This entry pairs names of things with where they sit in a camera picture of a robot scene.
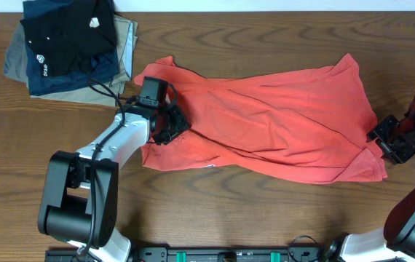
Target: wooden table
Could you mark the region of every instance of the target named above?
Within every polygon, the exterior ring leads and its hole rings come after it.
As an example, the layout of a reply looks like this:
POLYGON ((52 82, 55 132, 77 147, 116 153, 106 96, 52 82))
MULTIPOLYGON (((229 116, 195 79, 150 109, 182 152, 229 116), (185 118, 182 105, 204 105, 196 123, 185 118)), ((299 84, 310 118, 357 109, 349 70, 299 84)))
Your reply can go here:
MULTIPOLYGON (((140 22, 133 74, 174 55, 206 77, 239 78, 336 64, 360 64, 379 120, 401 117, 415 91, 415 12, 125 13, 140 22)), ((75 151, 112 121, 115 108, 30 99, 3 77, 4 51, 21 14, 0 14, 0 261, 42 261, 66 245, 36 227, 49 158, 75 151)), ((126 93, 138 88, 129 83, 126 93)), ((240 167, 158 172, 137 152, 119 176, 117 228, 136 242, 182 246, 280 246, 308 234, 384 225, 415 187, 415 157, 387 164, 378 183, 305 185, 240 167)))

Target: wrinkled red fabric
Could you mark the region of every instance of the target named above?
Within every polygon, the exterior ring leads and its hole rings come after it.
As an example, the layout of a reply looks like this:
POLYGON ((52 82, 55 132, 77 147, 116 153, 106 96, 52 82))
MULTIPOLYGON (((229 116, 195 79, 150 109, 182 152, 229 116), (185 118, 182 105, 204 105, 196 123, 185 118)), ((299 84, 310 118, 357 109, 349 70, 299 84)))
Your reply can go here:
POLYGON ((382 151, 366 143, 377 124, 345 55, 335 66, 246 79, 206 79, 159 59, 135 77, 172 83, 192 128, 166 146, 146 144, 143 166, 185 170, 237 164, 301 183, 379 181, 382 151))

